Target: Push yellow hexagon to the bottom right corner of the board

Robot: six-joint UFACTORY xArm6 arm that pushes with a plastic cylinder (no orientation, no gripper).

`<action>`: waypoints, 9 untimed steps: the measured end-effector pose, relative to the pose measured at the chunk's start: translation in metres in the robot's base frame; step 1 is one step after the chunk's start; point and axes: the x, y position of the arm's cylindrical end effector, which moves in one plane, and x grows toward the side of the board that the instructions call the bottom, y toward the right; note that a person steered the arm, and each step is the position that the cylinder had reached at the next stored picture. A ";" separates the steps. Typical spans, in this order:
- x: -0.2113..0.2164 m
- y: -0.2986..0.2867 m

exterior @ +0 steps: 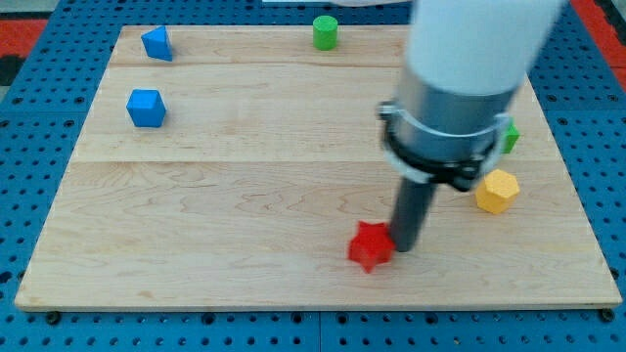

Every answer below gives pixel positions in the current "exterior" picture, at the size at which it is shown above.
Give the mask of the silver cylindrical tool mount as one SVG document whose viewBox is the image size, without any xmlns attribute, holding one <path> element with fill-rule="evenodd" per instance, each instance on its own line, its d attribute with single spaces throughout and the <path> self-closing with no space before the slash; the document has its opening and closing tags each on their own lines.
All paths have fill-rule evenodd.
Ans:
<svg viewBox="0 0 626 352">
<path fill-rule="evenodd" d="M 473 189 L 500 158 L 514 92 L 454 92 L 403 67 L 394 98 L 379 105 L 386 160 L 411 186 Z"/>
</svg>

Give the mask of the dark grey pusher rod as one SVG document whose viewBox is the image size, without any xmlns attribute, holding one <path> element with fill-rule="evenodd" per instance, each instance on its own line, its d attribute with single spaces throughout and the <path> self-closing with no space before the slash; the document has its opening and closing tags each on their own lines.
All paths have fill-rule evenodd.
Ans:
<svg viewBox="0 0 626 352">
<path fill-rule="evenodd" d="M 436 184 L 402 179 L 389 222 L 389 236 L 397 251 L 415 246 L 436 190 Z"/>
</svg>

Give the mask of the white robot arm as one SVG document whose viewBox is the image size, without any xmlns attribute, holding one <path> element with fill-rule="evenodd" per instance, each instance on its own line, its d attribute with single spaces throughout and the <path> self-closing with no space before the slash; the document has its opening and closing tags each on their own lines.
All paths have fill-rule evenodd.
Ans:
<svg viewBox="0 0 626 352">
<path fill-rule="evenodd" d="M 413 249 L 438 185 L 471 190 L 495 168 L 512 98 L 564 0 L 419 0 L 394 96 L 380 103 L 382 147 L 402 180 L 389 223 Z"/>
</svg>

